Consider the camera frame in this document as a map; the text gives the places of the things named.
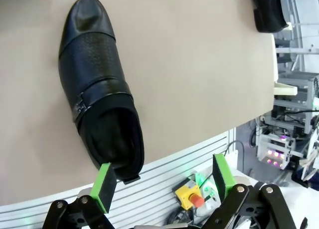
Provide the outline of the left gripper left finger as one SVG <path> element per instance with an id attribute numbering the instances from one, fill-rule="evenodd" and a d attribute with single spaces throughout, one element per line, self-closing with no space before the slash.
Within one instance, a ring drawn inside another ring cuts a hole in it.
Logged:
<path id="1" fill-rule="evenodd" d="M 44 229 L 112 229 L 107 219 L 115 193 L 117 178 L 110 163 L 103 164 L 98 172 L 90 193 L 78 197 L 74 202 L 65 200 L 52 202 L 45 221 Z"/>

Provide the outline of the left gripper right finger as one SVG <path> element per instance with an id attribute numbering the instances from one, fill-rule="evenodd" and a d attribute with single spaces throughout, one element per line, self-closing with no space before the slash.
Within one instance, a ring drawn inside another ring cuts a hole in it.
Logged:
<path id="1" fill-rule="evenodd" d="M 238 184 L 223 154 L 213 155 L 212 176 L 221 205 L 215 209 L 204 229 L 234 229 L 244 220 L 252 220 L 260 229 L 295 229 L 292 214 L 277 185 Z"/>

